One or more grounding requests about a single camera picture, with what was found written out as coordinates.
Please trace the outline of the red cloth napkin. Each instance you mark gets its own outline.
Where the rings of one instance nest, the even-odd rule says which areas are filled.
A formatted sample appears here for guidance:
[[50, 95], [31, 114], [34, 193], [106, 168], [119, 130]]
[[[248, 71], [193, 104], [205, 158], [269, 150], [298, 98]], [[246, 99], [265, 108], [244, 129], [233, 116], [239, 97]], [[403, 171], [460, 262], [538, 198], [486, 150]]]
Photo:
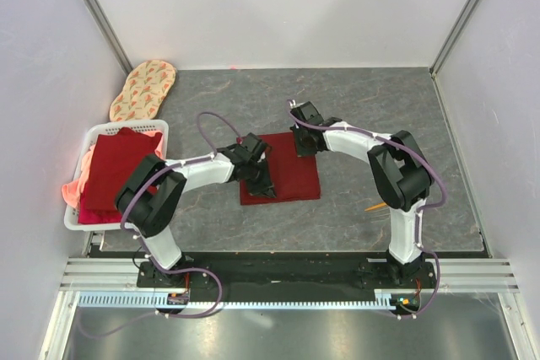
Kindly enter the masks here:
[[276, 197], [251, 196], [245, 181], [240, 183], [242, 206], [292, 201], [313, 201], [321, 198], [321, 185], [314, 156], [298, 157], [292, 132], [260, 135], [271, 147], [267, 154], [270, 177]]

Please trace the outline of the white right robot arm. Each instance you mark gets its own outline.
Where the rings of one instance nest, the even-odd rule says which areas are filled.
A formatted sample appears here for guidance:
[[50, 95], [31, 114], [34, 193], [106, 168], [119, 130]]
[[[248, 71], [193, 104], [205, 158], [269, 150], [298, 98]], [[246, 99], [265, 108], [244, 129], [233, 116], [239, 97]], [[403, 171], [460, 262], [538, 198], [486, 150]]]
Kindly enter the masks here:
[[406, 287], [417, 276], [421, 208], [425, 206], [434, 180], [423, 166], [425, 156], [413, 135], [401, 130], [394, 134], [367, 132], [340, 121], [332, 126], [290, 127], [297, 154], [344, 153], [366, 162], [371, 169], [381, 200], [390, 208], [391, 242], [386, 266], [388, 281]]

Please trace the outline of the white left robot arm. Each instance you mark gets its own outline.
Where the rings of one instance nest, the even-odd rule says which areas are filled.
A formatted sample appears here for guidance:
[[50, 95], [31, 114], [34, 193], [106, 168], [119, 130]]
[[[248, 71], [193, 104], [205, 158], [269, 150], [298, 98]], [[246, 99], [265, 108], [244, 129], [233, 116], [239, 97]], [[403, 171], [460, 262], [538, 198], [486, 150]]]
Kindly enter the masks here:
[[248, 193], [277, 197], [265, 153], [241, 153], [220, 148], [188, 160], [143, 158], [116, 195], [120, 227], [140, 240], [156, 266], [156, 277], [167, 287], [185, 277], [184, 255], [170, 229], [181, 196], [207, 185], [243, 182]]

